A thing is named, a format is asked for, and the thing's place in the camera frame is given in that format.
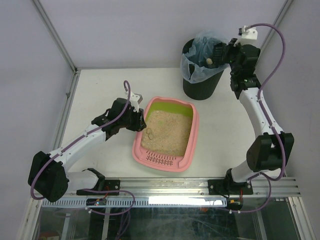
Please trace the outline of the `black litter scoop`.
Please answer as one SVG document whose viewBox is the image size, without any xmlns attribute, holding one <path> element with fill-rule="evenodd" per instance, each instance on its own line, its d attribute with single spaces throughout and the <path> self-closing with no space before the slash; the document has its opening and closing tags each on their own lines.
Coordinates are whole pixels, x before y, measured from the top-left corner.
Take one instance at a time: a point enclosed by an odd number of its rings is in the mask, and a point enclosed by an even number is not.
<svg viewBox="0 0 320 240">
<path fill-rule="evenodd" d="M 223 42 L 214 45 L 211 60 L 215 68 L 225 64 L 224 55 L 226 46 L 227 45 Z"/>
</svg>

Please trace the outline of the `pink litter box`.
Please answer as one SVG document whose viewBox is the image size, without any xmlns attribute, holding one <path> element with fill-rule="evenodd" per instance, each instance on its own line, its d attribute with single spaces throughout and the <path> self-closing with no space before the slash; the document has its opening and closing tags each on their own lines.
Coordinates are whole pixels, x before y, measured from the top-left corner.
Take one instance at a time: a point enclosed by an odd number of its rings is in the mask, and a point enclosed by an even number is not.
<svg viewBox="0 0 320 240">
<path fill-rule="evenodd" d="M 144 119 L 147 120 L 154 111 L 164 111 L 181 114 L 192 119 L 188 143 L 183 156 L 171 156 L 148 150 L 141 145 L 143 133 L 138 132 L 133 141 L 132 156 L 140 164 L 152 169 L 179 173 L 187 170 L 193 160 L 199 132 L 200 115 L 195 105 L 172 97 L 153 97 L 144 110 Z"/>
</svg>

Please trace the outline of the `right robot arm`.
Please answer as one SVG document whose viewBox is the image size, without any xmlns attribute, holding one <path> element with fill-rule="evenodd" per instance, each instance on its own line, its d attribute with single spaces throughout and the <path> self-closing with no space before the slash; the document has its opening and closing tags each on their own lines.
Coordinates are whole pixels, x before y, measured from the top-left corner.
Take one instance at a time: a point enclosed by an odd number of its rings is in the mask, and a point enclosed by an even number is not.
<svg viewBox="0 0 320 240">
<path fill-rule="evenodd" d="M 255 134 L 245 161 L 226 172 L 226 189 L 240 188 L 268 171 L 280 170 L 279 176 L 267 177 L 278 181 L 284 174 L 294 144 L 293 135 L 284 132 L 273 117 L 255 74 L 260 52 L 258 47 L 239 43 L 236 38 L 231 39 L 223 50 L 222 59 L 231 69 L 231 90 L 245 108 Z"/>
</svg>

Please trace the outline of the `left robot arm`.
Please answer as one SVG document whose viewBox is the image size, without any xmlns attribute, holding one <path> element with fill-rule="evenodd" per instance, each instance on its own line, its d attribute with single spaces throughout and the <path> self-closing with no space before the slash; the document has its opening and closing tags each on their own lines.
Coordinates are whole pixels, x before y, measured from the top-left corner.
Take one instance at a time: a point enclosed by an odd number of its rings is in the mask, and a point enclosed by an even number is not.
<svg viewBox="0 0 320 240">
<path fill-rule="evenodd" d="M 49 153 L 39 151 L 32 160 L 28 177 L 31 197 L 56 202 L 66 193 L 105 191 L 106 178 L 94 168 L 71 172 L 70 168 L 87 151 L 106 142 L 120 129 L 141 132 L 146 128 L 144 110 L 139 107 L 142 96 L 117 98 L 111 108 L 95 117 L 76 139 Z"/>
</svg>

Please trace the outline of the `litter clump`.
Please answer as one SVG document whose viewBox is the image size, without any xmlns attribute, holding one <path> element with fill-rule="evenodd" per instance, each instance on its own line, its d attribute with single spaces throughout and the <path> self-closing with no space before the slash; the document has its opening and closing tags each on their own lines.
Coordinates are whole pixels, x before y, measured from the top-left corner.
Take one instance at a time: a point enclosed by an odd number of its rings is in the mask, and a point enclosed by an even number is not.
<svg viewBox="0 0 320 240">
<path fill-rule="evenodd" d="M 146 129 L 146 133 L 149 135 L 149 134 L 151 134 L 152 133 L 152 129 L 151 128 L 147 128 Z"/>
<path fill-rule="evenodd" d="M 149 134 L 149 135 L 148 135 L 148 138 L 149 138 L 150 140 L 153 140 L 153 139 L 155 138 L 155 136 L 154 136 L 153 134 Z"/>
<path fill-rule="evenodd" d="M 207 64 L 207 65 L 213 65 L 214 63 L 213 63 L 213 61 L 212 61 L 211 58 L 207 58 L 207 59 L 206 59 L 206 64 Z"/>
</svg>

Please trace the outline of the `beige cat litter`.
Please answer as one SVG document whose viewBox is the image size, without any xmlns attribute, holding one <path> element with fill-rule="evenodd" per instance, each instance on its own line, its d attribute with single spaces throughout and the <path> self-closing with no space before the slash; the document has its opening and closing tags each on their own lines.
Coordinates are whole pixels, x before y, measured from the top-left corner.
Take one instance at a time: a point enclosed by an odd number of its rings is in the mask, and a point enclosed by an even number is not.
<svg viewBox="0 0 320 240">
<path fill-rule="evenodd" d="M 169 156 L 182 157 L 189 141 L 192 118 L 163 110 L 153 111 L 142 131 L 141 146 L 149 151 Z M 154 139 L 150 140 L 146 130 L 152 129 Z"/>
</svg>

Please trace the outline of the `blue plastic bin liner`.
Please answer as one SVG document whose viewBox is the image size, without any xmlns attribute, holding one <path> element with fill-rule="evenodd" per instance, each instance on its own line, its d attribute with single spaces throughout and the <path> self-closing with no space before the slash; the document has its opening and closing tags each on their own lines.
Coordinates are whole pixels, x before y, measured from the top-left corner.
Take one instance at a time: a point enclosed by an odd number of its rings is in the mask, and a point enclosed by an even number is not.
<svg viewBox="0 0 320 240">
<path fill-rule="evenodd" d="M 180 60 L 183 79 L 191 84 L 201 83 L 229 67 L 228 64 L 215 67 L 206 63 L 206 59 L 212 57 L 214 45 L 218 43 L 226 44 L 227 40 L 214 30 L 201 31 L 191 40 L 191 46 L 182 53 Z"/>
</svg>

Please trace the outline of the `black trash bin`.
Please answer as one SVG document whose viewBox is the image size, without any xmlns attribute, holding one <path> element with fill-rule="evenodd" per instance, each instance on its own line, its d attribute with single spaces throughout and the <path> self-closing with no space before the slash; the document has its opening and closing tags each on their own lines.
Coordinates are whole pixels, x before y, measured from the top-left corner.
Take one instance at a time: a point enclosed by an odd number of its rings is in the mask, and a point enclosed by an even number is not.
<svg viewBox="0 0 320 240">
<path fill-rule="evenodd" d="M 189 40 L 182 48 L 182 53 L 187 51 L 187 47 L 191 46 L 191 40 Z M 182 87 L 184 93 L 193 100 L 206 100 L 214 93 L 224 70 L 207 80 L 200 83 L 189 83 L 187 80 L 182 78 Z"/>
</svg>

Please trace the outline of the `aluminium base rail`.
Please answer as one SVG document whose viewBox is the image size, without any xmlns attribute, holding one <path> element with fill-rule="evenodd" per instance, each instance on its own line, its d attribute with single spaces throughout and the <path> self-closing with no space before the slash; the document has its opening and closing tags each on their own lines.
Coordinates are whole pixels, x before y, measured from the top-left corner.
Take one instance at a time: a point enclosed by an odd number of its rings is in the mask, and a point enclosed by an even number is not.
<svg viewBox="0 0 320 240">
<path fill-rule="evenodd" d="M 294 178 L 283 177 L 279 181 L 268 181 L 265 177 L 256 177 L 250 182 L 230 183 L 223 178 L 101 178 L 91 191 L 84 186 L 72 187 L 68 181 L 42 186 L 39 194 L 50 202 L 56 202 L 66 195 L 98 196 L 111 191 L 129 191 L 137 196 L 146 195 L 188 195 L 188 196 L 268 196 L 299 197 L 301 195 Z"/>
</svg>

